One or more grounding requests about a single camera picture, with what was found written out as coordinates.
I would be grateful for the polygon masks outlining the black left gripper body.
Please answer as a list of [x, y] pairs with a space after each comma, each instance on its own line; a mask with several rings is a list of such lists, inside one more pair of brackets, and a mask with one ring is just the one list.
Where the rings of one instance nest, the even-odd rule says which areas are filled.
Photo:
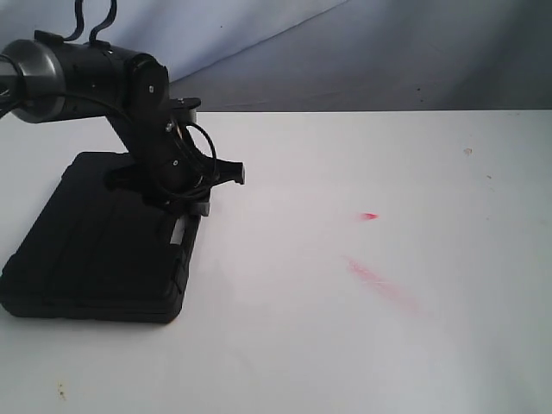
[[185, 212], [194, 202], [210, 201], [211, 189], [245, 183], [241, 162], [221, 160], [209, 134], [197, 123], [178, 124], [165, 105], [107, 117], [133, 161], [105, 174], [106, 187], [132, 191], [145, 204]]

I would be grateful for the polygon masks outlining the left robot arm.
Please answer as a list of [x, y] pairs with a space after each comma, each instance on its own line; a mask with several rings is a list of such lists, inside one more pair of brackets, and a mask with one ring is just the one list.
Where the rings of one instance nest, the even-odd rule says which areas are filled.
[[160, 209], [206, 204], [213, 187], [245, 182], [241, 162], [203, 154], [189, 132], [197, 97], [172, 98], [168, 70], [155, 57], [107, 42], [82, 45], [38, 31], [1, 52], [1, 114], [33, 124], [104, 117], [132, 164], [107, 172], [111, 189], [132, 191]]

